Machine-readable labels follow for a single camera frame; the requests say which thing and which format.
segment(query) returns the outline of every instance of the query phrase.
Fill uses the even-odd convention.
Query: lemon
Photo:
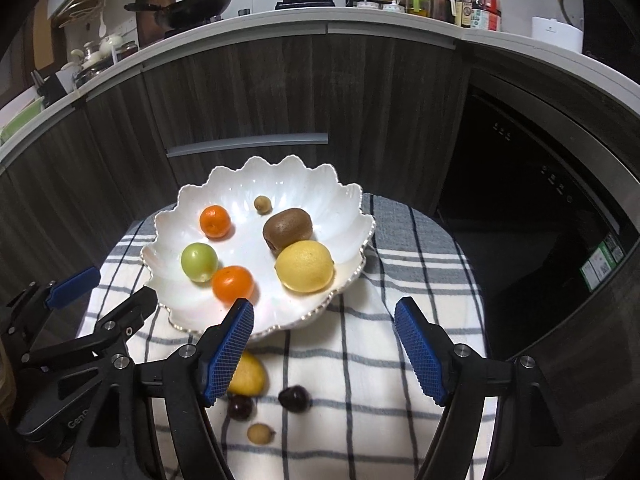
[[[229,383],[227,391],[231,394],[255,397],[262,393],[267,381],[267,372],[262,363],[246,350],[238,361],[236,373]]]
[[[321,290],[334,277],[329,249],[314,240],[301,240],[284,248],[275,268],[282,284],[295,292]]]

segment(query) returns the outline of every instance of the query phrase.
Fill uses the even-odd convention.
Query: white countertop
[[[569,72],[613,97],[640,116],[640,85],[590,57],[525,36],[460,28],[429,18],[350,7],[272,10],[211,23],[148,46],[54,103],[0,146],[0,173],[53,124],[73,111],[80,98],[92,99],[136,74],[226,44],[305,34],[369,34],[453,48],[468,41],[514,52]]]

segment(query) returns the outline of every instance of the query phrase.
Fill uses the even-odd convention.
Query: checkered tablecloth
[[[427,319],[454,342],[484,354],[482,305],[471,270],[452,238],[434,221],[391,200],[365,194],[362,208],[376,218],[359,280],[306,328],[279,332],[250,350],[263,362],[269,386],[254,418],[236,422],[221,399],[208,410],[237,480],[410,480],[417,473],[442,410],[422,394],[392,323],[396,301],[412,296]],[[134,224],[102,266],[79,335],[143,286],[148,270],[140,249],[155,237],[154,215]],[[158,308],[129,341],[135,362],[164,359],[193,336],[169,325]],[[283,388],[302,384],[313,397],[301,415],[278,403]],[[167,478],[180,478],[163,400],[154,400]],[[484,407],[467,479],[482,478],[491,443],[495,401]],[[271,426],[268,446],[254,446],[246,430]]]

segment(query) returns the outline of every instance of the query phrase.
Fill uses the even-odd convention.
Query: wok
[[[160,27],[182,28],[196,25],[208,18],[219,16],[231,0],[181,0],[167,6],[156,4],[126,4],[130,12],[155,12],[154,19]]]

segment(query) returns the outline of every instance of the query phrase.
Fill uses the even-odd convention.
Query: metal bolt
[[[113,362],[113,366],[115,366],[117,370],[122,370],[123,368],[126,368],[127,366],[129,366],[130,361],[131,359],[129,359],[126,355],[123,355],[118,357]]]
[[[468,357],[471,354],[471,348],[469,348],[464,343],[458,343],[453,347],[453,351],[456,353],[458,357]]]
[[[178,350],[178,355],[180,357],[191,357],[196,353],[196,345],[183,345]]]
[[[533,368],[536,365],[536,361],[533,357],[529,357],[528,355],[523,355],[520,358],[520,364],[525,368]]]

